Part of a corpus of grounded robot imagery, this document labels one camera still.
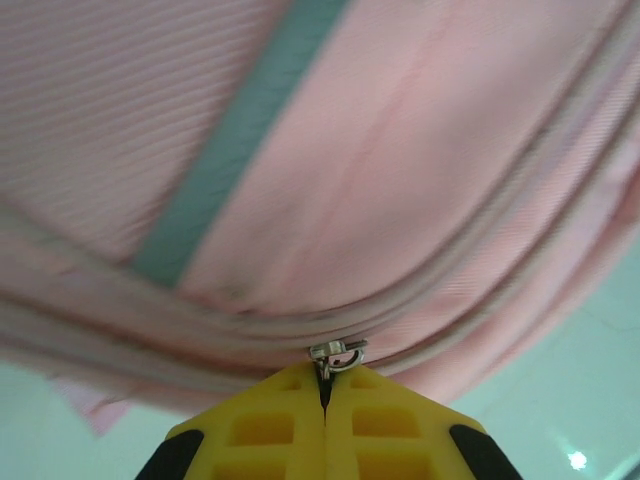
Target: black rubber edge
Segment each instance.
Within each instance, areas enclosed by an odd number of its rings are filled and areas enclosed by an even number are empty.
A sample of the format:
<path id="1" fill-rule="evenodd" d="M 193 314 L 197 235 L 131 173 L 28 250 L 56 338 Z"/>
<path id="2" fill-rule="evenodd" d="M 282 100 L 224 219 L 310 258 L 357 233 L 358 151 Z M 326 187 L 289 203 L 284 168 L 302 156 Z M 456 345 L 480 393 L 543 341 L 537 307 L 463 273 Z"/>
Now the black rubber edge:
<path id="1" fill-rule="evenodd" d="M 523 480 L 489 435 L 466 425 L 454 425 L 449 435 L 476 480 Z"/>
<path id="2" fill-rule="evenodd" d="M 136 480 L 183 480 L 203 439 L 204 433 L 200 430 L 187 430 L 165 440 Z"/>
<path id="3" fill-rule="evenodd" d="M 636 463 L 635 466 L 629 470 L 624 477 L 620 480 L 639 480 L 640 479 L 640 462 Z"/>

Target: teal stripe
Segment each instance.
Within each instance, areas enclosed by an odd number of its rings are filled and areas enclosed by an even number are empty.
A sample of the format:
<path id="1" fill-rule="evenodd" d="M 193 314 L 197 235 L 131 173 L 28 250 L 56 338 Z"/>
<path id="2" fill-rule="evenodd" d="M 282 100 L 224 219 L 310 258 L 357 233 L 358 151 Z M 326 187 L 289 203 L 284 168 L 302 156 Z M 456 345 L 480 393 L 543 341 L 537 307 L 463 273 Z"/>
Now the teal stripe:
<path id="1" fill-rule="evenodd" d="M 348 0 L 297 0 L 133 260 L 174 286 Z"/>

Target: metal zipper slider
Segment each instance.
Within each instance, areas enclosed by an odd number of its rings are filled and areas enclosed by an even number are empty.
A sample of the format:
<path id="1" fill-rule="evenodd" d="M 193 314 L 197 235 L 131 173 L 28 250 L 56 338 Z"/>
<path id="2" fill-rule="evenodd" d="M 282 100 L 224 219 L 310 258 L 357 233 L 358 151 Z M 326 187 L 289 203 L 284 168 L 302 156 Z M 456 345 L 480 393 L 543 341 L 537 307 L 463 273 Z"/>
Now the metal zipper slider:
<path id="1" fill-rule="evenodd" d="M 341 340 L 332 340 L 331 342 L 321 343 L 309 349 L 309 357 L 316 366 L 318 376 L 318 387 L 320 390 L 320 404 L 327 412 L 327 405 L 331 400 L 331 387 L 335 375 L 349 370 L 362 363 L 364 359 L 364 347 L 367 346 L 366 340 L 358 342 L 344 343 Z M 331 357 L 351 353 L 351 357 L 347 360 L 335 359 L 331 361 Z"/>

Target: pink backpack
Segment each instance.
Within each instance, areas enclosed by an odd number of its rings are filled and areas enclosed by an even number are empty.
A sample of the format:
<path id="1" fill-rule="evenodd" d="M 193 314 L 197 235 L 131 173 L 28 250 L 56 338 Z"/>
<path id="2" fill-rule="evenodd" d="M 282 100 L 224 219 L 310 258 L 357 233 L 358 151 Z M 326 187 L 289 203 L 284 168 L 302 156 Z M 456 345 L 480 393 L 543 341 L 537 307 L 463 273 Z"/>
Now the pink backpack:
<path id="1" fill-rule="evenodd" d="M 640 213 L 640 1 L 2 7 L 0 353 L 195 412 L 367 338 L 447 402 Z"/>

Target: yellow object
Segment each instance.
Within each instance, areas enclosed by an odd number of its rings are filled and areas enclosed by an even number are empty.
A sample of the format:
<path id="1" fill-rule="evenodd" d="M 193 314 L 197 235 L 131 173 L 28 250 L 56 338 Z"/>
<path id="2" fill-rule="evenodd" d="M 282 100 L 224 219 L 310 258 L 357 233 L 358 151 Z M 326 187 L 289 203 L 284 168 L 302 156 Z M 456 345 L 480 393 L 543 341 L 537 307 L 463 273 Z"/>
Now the yellow object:
<path id="1" fill-rule="evenodd" d="M 175 475 L 166 478 L 476 480 L 453 425 L 484 433 L 475 420 L 363 366 L 336 376 L 325 418 L 314 366 L 305 363 L 173 428 L 165 444 L 194 431 L 204 437 L 185 454 L 187 463 L 172 453 Z M 167 467 L 143 472 L 139 479 L 163 480 Z"/>

